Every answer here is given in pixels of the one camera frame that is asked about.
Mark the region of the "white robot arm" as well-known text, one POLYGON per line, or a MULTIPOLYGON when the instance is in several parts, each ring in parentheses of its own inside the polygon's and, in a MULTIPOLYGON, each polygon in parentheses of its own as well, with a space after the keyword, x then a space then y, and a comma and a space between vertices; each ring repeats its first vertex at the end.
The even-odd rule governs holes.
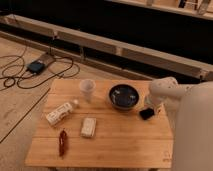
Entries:
POLYGON ((167 98, 180 101, 171 171, 213 171, 213 81, 179 84, 165 77, 149 83, 147 108, 155 109, 167 98))

